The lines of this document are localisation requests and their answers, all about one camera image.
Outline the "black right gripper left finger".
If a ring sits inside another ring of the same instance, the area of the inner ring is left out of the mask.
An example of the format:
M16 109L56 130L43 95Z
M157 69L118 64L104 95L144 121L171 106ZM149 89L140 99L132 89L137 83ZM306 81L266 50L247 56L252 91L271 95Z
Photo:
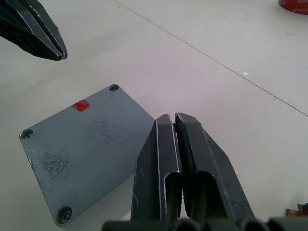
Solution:
M132 221L176 221L182 203L181 162L176 130L168 114L154 121L137 158Z

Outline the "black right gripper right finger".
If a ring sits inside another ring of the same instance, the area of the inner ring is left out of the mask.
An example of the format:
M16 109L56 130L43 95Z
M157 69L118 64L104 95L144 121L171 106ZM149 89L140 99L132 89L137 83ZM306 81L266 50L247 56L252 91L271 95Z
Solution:
M195 221L253 219L228 156L193 116L175 115L185 210Z

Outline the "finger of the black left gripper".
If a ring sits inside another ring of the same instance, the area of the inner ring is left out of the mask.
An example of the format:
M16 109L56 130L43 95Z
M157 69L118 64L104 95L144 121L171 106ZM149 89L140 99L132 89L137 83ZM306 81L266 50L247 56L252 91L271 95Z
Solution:
M68 53L62 35L43 5L38 0L21 0L21 3L31 12L46 36L60 52L61 59L66 59Z
M20 0L0 2L0 36L36 57L62 60L60 52Z

